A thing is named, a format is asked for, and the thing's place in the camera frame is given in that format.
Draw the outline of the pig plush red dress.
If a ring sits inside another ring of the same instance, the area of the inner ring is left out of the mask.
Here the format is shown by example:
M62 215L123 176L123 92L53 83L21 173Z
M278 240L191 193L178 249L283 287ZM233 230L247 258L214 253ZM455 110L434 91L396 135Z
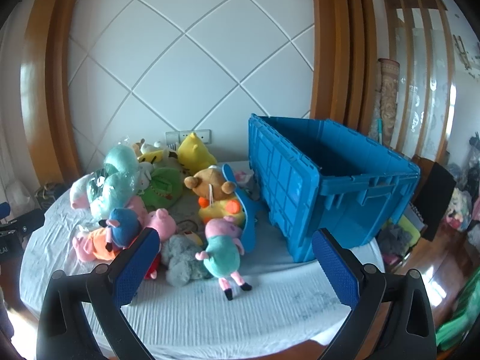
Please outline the pig plush red dress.
M164 208L152 211L148 214L144 222L145 228L153 228L157 231L160 244L162 245L176 232L176 222ZM158 275L160 265L160 252L157 252L152 264L145 274L145 280L155 280Z

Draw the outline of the brown bear on yellow duck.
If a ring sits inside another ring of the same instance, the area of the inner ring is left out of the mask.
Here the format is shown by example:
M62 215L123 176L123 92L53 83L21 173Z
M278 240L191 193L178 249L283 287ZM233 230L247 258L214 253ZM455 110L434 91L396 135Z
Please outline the brown bear on yellow duck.
M237 226L244 225L245 213L233 192L234 184L224 178L217 166L186 177L184 185L198 197L199 217L204 224L232 216Z

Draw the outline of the blue crate lid flap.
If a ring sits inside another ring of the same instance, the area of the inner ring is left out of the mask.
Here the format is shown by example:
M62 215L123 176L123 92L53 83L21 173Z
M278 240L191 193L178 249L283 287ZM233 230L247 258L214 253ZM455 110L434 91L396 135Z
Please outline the blue crate lid flap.
M245 213L245 222L243 232L241 234L241 243L246 253L251 253L256 247L256 216L263 210L260 201L252 200L243 189L241 189L234 177L233 169L227 163L221 166L224 178L234 184L234 194L241 204L241 208Z

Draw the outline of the pig plush blue shirt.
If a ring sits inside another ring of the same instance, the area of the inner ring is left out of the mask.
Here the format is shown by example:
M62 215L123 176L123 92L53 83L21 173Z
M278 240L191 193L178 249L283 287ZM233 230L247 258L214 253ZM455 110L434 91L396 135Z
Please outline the pig plush blue shirt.
M137 213L127 208L115 208L108 219L101 219L98 224L106 229L105 249L123 250L132 244L143 229Z

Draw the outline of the light blue bed sheet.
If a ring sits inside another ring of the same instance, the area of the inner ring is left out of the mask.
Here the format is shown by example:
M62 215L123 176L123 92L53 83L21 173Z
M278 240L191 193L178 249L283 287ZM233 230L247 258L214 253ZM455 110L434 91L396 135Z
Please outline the light blue bed sheet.
M97 265L77 261L72 238L91 217L70 207L68 192L32 233L21 264L19 293L39 317L51 274L89 273ZM161 272L145 280L121 311L156 359L248 359L281 352L314 339L327 344L351 309L340 303L319 263L294 263L287 240L269 222L256 218L256 247L241 258L240 273L253 289L231 283L228 301L217 280L195 280L174 288Z

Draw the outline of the pig plush teal shirt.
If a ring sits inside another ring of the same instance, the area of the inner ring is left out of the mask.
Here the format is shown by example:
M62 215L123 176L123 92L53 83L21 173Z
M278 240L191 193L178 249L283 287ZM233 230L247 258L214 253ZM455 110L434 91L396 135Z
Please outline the pig plush teal shirt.
M229 278L232 278L242 291L252 290L252 286L239 273L241 256L245 254L240 240L241 234L241 228L236 225L235 218L231 215L210 219L205 226L208 245L205 250L195 255L209 273L218 279L228 301L233 300Z

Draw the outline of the pig plush orange dress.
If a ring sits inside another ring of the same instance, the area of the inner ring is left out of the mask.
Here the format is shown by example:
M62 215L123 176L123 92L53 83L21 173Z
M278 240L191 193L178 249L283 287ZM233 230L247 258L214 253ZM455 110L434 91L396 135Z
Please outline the pig plush orange dress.
M114 260L122 248L109 238L111 235L110 227L79 233L72 239L72 247L77 259L83 263Z

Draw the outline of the white wall socket panel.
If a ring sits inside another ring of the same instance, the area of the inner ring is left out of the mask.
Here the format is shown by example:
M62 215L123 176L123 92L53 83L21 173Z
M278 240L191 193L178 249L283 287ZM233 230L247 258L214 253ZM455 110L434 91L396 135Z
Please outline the white wall socket panel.
M165 133L166 146L176 150L185 139L194 133L196 137L205 145L210 145L212 141L212 132L210 129L192 130L192 131L171 131Z

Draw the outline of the yellow banana dog plush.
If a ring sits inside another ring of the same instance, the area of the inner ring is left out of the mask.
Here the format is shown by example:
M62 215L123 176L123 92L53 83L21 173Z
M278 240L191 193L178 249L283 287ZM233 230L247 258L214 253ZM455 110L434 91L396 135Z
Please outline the yellow banana dog plush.
M177 152L161 141L156 141L154 144L143 142L140 145L140 156L137 160L140 163L159 164L166 163L171 158L177 159Z

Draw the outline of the pink and white round plush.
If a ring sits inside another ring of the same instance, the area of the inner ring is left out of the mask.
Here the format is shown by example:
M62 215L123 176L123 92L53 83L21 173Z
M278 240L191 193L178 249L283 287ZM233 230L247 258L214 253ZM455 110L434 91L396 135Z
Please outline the pink and white round plush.
M76 180L69 192L70 206L74 210L88 209L89 200L87 196L87 185L92 179L93 174L89 173Z

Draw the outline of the blue plastic storage crate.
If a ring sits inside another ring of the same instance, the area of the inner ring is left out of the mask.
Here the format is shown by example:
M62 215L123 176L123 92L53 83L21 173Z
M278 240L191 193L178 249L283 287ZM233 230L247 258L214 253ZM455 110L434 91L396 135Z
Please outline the blue plastic storage crate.
M420 168L331 119L251 115L248 158L268 217L297 263L314 258L312 236L325 228L341 247L366 245L398 222Z

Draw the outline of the dark box by window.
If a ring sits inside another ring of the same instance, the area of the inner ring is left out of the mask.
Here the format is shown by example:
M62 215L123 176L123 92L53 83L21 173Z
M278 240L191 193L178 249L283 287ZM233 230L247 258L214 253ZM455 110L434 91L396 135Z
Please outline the dark box by window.
M35 192L35 198L39 207L47 211L66 191L65 184L47 183Z

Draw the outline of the grey fluffy plush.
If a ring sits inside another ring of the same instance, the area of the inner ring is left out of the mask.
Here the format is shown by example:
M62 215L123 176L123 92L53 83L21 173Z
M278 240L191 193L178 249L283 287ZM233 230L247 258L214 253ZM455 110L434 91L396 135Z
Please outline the grey fluffy plush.
M182 234L167 239L160 250L161 262L166 267L166 281L179 288L191 281L210 279L210 272L195 257L202 250L201 246Z

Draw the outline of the rolled patterned rug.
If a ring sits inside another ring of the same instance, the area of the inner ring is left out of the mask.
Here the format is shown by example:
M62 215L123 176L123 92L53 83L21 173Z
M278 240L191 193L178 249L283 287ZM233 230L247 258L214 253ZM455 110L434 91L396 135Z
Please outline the rolled patterned rug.
M400 64L389 58L377 61L373 115L368 136L391 146L397 113Z

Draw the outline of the green frog plush pouch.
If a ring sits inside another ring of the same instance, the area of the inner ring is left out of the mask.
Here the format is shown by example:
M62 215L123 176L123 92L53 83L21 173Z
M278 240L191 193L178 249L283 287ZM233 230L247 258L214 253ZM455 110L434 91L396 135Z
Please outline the green frog plush pouch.
M151 181L139 193L148 211L170 209L182 196L183 181L180 171L173 167L160 167L151 173Z

